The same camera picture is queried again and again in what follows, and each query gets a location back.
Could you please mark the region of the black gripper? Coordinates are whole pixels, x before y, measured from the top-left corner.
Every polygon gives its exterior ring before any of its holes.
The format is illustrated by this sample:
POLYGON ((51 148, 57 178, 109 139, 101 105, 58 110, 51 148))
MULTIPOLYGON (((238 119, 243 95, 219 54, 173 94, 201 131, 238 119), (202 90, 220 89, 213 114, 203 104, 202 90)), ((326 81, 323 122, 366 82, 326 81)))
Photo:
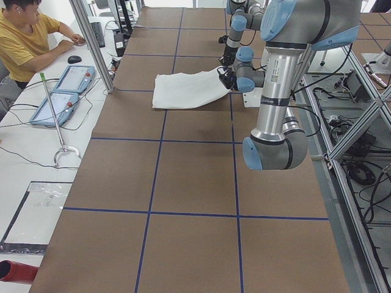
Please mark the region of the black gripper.
POLYGON ((231 68, 218 68, 219 80, 228 90, 237 90, 236 75, 231 68))
POLYGON ((223 67, 229 67, 234 63, 237 50, 238 48, 232 48, 230 46, 225 47, 224 54, 220 58, 220 63, 223 67))

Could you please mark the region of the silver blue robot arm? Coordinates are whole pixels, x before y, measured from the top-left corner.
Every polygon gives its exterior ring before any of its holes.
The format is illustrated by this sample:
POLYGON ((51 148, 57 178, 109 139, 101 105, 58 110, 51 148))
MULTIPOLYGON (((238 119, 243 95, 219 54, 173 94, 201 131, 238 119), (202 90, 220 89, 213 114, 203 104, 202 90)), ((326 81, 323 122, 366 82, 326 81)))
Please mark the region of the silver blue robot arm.
POLYGON ((360 1, 228 1, 230 32, 220 62, 221 82, 241 93, 262 89, 256 127, 243 140, 252 170, 287 170, 307 154, 305 132, 289 110, 300 55, 353 43, 359 32, 360 1), (241 45, 246 29, 259 31, 268 53, 266 69, 253 67, 253 49, 241 45))
POLYGON ((234 63, 246 29, 260 31, 267 4, 268 1, 227 1, 226 12, 231 16, 230 30, 227 35, 219 38, 219 43, 225 45, 224 54, 219 58, 223 67, 234 63))

